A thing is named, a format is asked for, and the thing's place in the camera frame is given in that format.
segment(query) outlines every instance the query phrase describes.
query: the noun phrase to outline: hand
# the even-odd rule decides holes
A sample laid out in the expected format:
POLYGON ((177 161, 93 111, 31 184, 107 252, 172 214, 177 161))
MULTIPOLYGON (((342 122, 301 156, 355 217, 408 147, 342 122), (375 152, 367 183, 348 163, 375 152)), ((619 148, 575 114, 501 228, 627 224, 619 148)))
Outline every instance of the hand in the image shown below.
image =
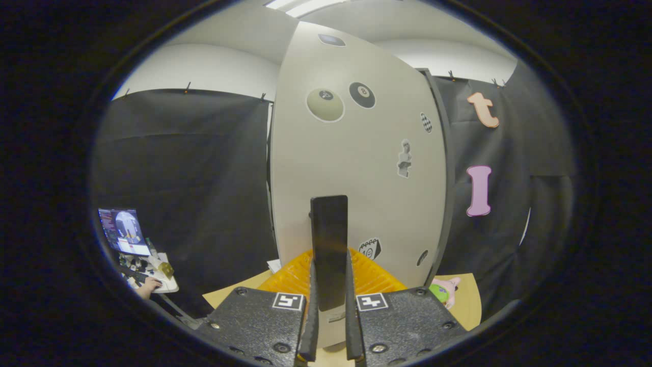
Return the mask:
POLYGON ((145 284, 143 284, 143 288, 149 292, 153 292, 156 288, 161 286, 163 286, 163 283, 161 283, 161 281, 156 278, 152 278, 151 276, 145 278, 145 284))

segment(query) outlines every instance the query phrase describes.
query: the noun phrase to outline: black fabric backdrop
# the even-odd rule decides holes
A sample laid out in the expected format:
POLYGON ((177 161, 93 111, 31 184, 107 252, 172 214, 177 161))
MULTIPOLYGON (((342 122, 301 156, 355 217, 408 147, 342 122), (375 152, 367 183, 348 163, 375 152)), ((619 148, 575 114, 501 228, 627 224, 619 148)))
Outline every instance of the black fabric backdrop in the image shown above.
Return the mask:
POLYGON ((519 62, 508 84, 432 79, 451 125, 455 204, 451 233, 438 274, 472 272, 482 320, 510 300, 527 296, 560 258, 580 181, 568 123, 535 73, 519 62), (484 126, 467 98, 481 92, 493 102, 495 129, 484 126), (491 167, 491 212, 469 217, 473 165, 491 167), (529 223, 523 242, 521 238, 529 223))
POLYGON ((137 209, 144 235, 175 269, 179 292, 168 296, 193 317, 212 311, 202 294, 278 258, 267 205, 267 112, 267 101, 231 93, 141 91, 114 100, 98 132, 98 205, 137 209))

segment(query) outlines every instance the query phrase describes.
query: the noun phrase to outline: ceiling light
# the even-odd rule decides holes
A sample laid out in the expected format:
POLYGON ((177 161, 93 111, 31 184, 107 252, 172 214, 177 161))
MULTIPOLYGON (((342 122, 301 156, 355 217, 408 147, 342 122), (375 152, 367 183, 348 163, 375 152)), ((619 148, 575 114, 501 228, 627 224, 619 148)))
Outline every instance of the ceiling light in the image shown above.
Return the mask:
POLYGON ((292 8, 286 12, 287 15, 298 18, 304 14, 317 10, 319 8, 328 7, 329 5, 343 3, 346 0, 311 0, 303 3, 298 7, 292 8))
POLYGON ((278 9, 278 8, 284 7, 287 4, 290 4, 292 2, 294 2, 294 0, 274 0, 274 1, 270 2, 270 3, 268 3, 265 6, 270 8, 270 9, 278 9))

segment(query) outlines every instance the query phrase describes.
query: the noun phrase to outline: computer monitor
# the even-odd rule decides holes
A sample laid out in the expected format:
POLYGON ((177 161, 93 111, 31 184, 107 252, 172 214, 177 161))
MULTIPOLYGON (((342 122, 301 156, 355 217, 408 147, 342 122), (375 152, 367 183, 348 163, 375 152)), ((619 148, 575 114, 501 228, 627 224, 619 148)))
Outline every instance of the computer monitor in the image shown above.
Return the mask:
POLYGON ((129 255, 151 255, 136 209, 98 209, 106 240, 112 249, 129 255))

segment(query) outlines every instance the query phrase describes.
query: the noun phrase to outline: orange object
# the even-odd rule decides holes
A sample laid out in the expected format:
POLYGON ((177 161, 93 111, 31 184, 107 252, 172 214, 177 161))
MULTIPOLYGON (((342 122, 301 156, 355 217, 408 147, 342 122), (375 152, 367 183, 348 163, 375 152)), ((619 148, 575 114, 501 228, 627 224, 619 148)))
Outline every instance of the orange object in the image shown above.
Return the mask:
MULTIPOLYGON (((349 248, 356 295, 407 289, 392 274, 362 253, 349 248)), ((301 294, 310 300, 312 250, 294 258, 258 287, 261 291, 301 294)))

